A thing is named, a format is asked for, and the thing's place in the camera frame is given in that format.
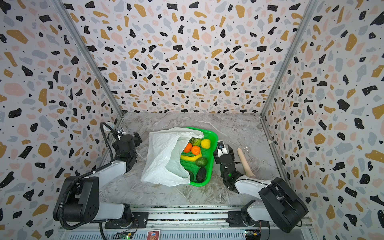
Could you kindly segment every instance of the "wooden rolling pin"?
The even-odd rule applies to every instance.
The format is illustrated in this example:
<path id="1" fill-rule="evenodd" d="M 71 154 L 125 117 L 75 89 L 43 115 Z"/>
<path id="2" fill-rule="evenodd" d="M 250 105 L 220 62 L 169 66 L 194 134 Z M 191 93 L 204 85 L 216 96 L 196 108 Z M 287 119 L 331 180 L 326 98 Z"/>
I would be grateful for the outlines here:
<path id="1" fill-rule="evenodd" d="M 247 177 L 255 178 L 255 175 L 253 174 L 251 168 L 249 167 L 248 162 L 245 159 L 244 153 L 241 150 L 241 148 L 237 149 L 237 154 L 239 155 L 240 161 L 241 161 L 241 163 L 242 163 L 242 165 L 244 167 L 245 175 Z"/>

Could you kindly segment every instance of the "terrazzo pattern wall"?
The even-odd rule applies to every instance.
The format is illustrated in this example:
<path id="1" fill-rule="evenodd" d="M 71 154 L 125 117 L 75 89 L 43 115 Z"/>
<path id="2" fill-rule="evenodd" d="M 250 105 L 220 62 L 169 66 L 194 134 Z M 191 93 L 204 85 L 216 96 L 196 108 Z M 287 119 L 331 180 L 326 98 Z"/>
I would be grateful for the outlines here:
<path id="1" fill-rule="evenodd" d="M 54 239 L 63 181 L 99 166 L 117 116 L 50 2 L 0 7 L 0 239 Z"/>
<path id="2" fill-rule="evenodd" d="M 320 1 L 265 116 L 319 239 L 384 239 L 383 11 Z"/>
<path id="3" fill-rule="evenodd" d="M 65 0 L 125 112 L 258 112 L 306 8 L 295 1 Z"/>

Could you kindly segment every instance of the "gray marble tabletop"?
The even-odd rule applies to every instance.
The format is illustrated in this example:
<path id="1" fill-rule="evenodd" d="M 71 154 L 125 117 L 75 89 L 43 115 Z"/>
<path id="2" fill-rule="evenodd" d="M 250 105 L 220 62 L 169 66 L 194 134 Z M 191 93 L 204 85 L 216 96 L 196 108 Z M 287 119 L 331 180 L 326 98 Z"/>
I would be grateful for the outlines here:
<path id="1" fill-rule="evenodd" d="M 138 132 L 143 142 L 136 148 L 138 158 L 133 169 L 100 190 L 102 201 L 131 206 L 245 205 L 250 200 L 257 201 L 253 196 L 225 188 L 216 163 L 210 182 L 203 187 L 142 183 L 140 178 L 147 160 L 149 133 L 173 127 L 196 127 L 215 132 L 219 140 L 233 148 L 236 162 L 240 161 L 236 149 L 248 147 L 249 153 L 245 153 L 245 157 L 257 179 L 273 180 L 280 176 L 258 114 L 127 113 L 122 127 L 129 134 Z M 244 173 L 241 164 L 237 164 L 236 169 Z"/>

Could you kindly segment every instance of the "green plastic basket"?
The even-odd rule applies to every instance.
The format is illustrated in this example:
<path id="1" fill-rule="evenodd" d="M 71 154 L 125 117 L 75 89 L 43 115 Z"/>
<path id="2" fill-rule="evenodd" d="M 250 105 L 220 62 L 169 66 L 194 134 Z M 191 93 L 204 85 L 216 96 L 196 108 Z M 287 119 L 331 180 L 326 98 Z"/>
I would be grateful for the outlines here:
<path id="1" fill-rule="evenodd" d="M 195 127 L 186 127 L 186 128 L 199 130 L 204 134 L 203 139 L 211 140 L 210 149 L 204 149 L 200 146 L 202 156 L 206 157 L 208 159 L 208 164 L 205 166 L 205 169 L 207 170 L 207 175 L 205 176 L 204 182 L 202 182 L 202 183 L 194 182 L 194 181 L 196 181 L 197 171 L 200 169 L 200 167 L 196 166 L 195 162 L 189 162 L 189 161 L 185 161 L 185 160 L 180 159 L 181 166 L 183 166 L 186 170 L 190 170 L 193 173 L 194 181 L 191 181 L 190 185 L 195 186 L 195 187 L 202 187 L 202 186 L 206 185 L 209 182 L 209 180 L 211 180 L 212 168 L 213 168 L 214 162 L 215 162 L 214 151 L 217 147 L 218 137 L 217 137 L 216 133 L 208 131 L 208 130 L 199 129 L 199 128 L 195 128 Z M 191 152 L 189 152 L 189 153 L 182 152 L 181 155 L 185 155 L 185 156 L 189 156 L 189 157 L 194 156 Z"/>

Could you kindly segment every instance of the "green basket rim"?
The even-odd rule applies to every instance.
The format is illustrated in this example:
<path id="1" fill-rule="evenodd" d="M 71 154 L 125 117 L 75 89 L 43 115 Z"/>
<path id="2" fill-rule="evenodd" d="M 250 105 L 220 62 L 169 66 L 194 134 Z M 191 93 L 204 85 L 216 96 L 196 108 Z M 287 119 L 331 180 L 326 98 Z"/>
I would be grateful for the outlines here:
<path id="1" fill-rule="evenodd" d="M 207 133 L 207 134 L 209 133 L 214 138 L 214 142 L 211 140 L 211 146 L 216 146 L 217 145 L 218 136 L 217 136 L 216 133 L 214 133 L 212 131 L 209 131 L 209 130 L 204 130 L 204 129 L 196 128 L 196 127 L 185 127 L 185 128 L 189 128 L 189 129 L 193 129 L 193 130 L 199 130 L 204 135 L 205 135 L 205 133 Z M 215 151 L 215 149 L 216 149 L 215 147 L 211 147 L 210 148 L 210 152 L 209 152 L 210 158 L 208 159 L 208 166 L 205 168 L 207 170 L 207 176 L 205 178 L 205 181 L 201 182 L 201 183 L 190 182 L 189 183 L 190 185 L 195 186 L 195 187 L 202 187 L 202 186 L 205 186 L 211 180 L 213 165 L 214 165 L 214 162 L 215 162 L 215 158 L 214 158 L 214 151 Z"/>

